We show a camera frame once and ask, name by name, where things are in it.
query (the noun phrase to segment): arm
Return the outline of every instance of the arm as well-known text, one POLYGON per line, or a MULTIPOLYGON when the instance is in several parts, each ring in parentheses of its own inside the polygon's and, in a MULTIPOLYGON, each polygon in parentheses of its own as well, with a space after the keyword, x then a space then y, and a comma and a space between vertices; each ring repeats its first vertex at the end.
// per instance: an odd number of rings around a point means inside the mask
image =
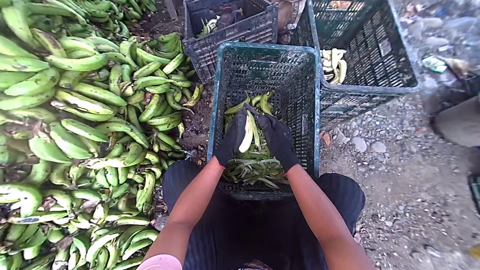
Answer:
POLYGON ((183 265, 190 233, 205 212, 222 172, 213 157, 180 195, 144 261, 158 254, 170 254, 183 265))
POLYGON ((148 250, 144 261, 155 255, 169 254, 183 265, 190 233, 204 214, 227 162, 238 152, 245 136, 246 120, 247 111, 244 107, 230 122, 212 159, 180 194, 165 227, 148 250))
POLYGON ((374 270, 340 213, 300 164, 287 172, 287 178, 308 226, 322 247, 328 268, 374 270))
POLYGON ((329 270, 374 270, 350 235, 343 218, 321 188, 301 167, 292 151, 290 129, 276 117, 263 115, 258 123, 271 153, 280 161, 300 209, 317 238, 329 270))

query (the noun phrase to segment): plastic crate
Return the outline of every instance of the plastic crate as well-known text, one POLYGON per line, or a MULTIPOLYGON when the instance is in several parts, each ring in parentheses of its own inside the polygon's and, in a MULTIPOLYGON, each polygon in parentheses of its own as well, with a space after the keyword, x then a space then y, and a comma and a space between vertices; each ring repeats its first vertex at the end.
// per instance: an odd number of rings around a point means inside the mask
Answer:
POLYGON ((413 60, 389 1, 308 0, 306 4, 292 44, 347 50, 342 85, 328 83, 322 70, 322 126, 419 90, 413 60))
POLYGON ((217 49, 225 41, 276 43, 278 4, 266 0, 185 0, 185 53, 203 84, 215 78, 217 49), (201 37, 202 20, 210 18, 210 9, 236 4, 245 19, 201 37))
MULTIPOLYGON (((269 90, 278 118, 292 130, 294 152, 314 179, 320 171, 320 65, 309 47, 226 42, 218 48, 207 159, 223 138, 226 99, 233 104, 269 90)), ((241 200, 278 200, 293 196, 289 185, 220 183, 220 189, 241 200)))

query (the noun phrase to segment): black pants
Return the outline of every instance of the black pants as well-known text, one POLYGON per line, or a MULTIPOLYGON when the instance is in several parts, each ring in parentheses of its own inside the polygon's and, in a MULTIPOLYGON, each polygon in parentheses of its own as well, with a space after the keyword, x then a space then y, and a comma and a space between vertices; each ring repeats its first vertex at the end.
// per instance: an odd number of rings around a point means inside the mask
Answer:
MULTIPOLYGON (((177 161, 163 178, 169 210, 200 168, 177 161)), ((316 183, 340 212, 351 232, 365 195, 351 178, 323 174, 316 183)), ((231 270, 257 259, 273 270, 326 270, 320 244, 295 199, 240 202, 218 189, 190 235, 184 270, 231 270)))

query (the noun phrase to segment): black glove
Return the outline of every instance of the black glove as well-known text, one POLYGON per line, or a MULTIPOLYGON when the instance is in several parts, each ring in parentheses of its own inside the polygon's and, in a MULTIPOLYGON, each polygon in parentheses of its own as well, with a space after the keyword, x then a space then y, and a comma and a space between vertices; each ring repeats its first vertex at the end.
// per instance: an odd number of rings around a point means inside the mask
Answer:
POLYGON ((213 155, 222 167, 225 167, 227 162, 238 153, 239 146, 245 136, 247 117, 247 108, 244 106, 230 121, 222 143, 213 151, 213 155))
POLYGON ((287 124, 271 115, 260 115, 257 122, 265 134, 270 153, 280 161, 284 172, 288 172, 296 164, 301 164, 292 151, 293 140, 287 124))

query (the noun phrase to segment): dirt ground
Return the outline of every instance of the dirt ground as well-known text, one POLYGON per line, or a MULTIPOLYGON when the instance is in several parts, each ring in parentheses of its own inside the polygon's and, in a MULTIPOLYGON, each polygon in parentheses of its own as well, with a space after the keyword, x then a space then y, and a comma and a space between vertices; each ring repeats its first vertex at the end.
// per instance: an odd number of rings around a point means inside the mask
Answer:
MULTIPOLYGON (((480 1, 392 0, 401 19, 401 34, 413 51, 422 89, 362 116, 323 129, 321 171, 355 179, 367 202, 355 240, 382 270, 473 270, 480 260, 468 249, 480 244, 467 176, 478 171, 480 151, 453 145, 435 134, 436 112, 466 100, 471 93, 450 71, 435 74, 420 61, 429 55, 467 60, 480 70, 480 1)), ((157 16, 140 23, 151 35, 183 32, 183 7, 172 22, 161 1, 157 16)), ((206 87, 195 115, 186 115, 181 140, 202 163, 210 124, 213 87, 206 87)), ((158 228, 166 220, 158 219, 158 228)))

